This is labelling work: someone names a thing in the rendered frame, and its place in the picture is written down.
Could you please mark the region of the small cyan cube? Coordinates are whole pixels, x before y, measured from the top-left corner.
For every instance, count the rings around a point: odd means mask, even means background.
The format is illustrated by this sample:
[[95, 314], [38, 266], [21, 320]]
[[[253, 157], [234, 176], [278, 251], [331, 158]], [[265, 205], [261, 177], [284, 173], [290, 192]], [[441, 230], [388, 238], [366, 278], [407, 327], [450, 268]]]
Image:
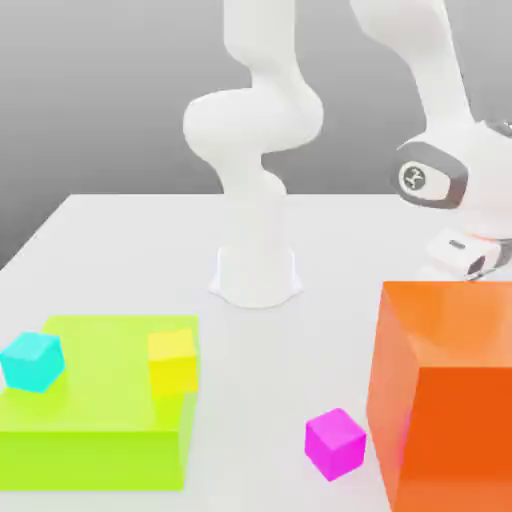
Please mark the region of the small cyan cube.
[[0, 352], [8, 388], [44, 393], [65, 370], [60, 337], [23, 332]]

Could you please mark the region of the small magenta cube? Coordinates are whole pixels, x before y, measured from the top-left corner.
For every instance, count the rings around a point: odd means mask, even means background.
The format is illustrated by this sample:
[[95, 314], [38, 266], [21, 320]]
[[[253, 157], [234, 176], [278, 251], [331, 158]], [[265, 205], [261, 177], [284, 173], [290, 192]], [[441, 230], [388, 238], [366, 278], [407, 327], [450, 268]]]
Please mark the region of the small magenta cube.
[[305, 454], [327, 481], [334, 481], [364, 462], [366, 432], [341, 408], [306, 422]]

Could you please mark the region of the large lime green box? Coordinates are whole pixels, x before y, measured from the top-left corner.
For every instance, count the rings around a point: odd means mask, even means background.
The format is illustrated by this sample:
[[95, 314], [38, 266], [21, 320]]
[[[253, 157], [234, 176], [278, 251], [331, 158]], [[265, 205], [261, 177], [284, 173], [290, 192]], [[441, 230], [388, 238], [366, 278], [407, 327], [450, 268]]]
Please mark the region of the large lime green box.
[[148, 337], [195, 315], [56, 315], [66, 369], [43, 393], [0, 391], [0, 491], [180, 491], [197, 396], [151, 390]]

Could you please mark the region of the small yellow cube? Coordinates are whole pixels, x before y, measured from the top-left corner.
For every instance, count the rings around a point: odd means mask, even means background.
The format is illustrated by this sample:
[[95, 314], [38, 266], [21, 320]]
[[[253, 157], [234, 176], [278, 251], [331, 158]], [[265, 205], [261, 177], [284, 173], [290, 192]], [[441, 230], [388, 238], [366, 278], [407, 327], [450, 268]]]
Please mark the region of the small yellow cube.
[[152, 332], [147, 342], [149, 378], [154, 395], [198, 391], [198, 349], [191, 329]]

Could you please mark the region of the large orange box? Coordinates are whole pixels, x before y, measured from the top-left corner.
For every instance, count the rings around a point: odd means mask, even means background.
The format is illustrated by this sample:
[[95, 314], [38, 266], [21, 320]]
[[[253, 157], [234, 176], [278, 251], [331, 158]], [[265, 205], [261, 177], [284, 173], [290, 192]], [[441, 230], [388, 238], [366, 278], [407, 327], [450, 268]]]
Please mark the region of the large orange box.
[[392, 512], [512, 512], [512, 282], [385, 282], [367, 419]]

